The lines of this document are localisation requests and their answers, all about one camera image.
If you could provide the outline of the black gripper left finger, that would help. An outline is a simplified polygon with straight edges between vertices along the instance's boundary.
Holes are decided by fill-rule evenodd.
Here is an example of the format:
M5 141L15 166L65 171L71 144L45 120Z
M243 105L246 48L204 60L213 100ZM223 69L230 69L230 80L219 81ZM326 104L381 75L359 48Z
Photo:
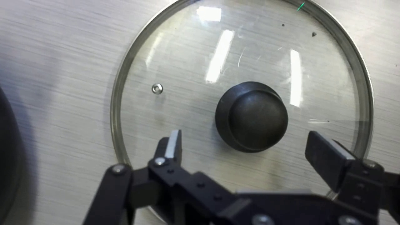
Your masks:
M181 164L183 146L181 131L173 130L168 138L163 138L154 154L154 163L159 166L164 165L168 160Z

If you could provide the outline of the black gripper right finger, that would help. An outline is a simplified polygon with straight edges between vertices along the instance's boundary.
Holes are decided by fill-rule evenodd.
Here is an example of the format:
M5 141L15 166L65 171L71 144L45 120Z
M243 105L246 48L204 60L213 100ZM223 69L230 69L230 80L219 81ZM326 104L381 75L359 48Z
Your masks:
M308 135L305 158L333 191L340 189L348 168L355 160L346 148L318 131Z

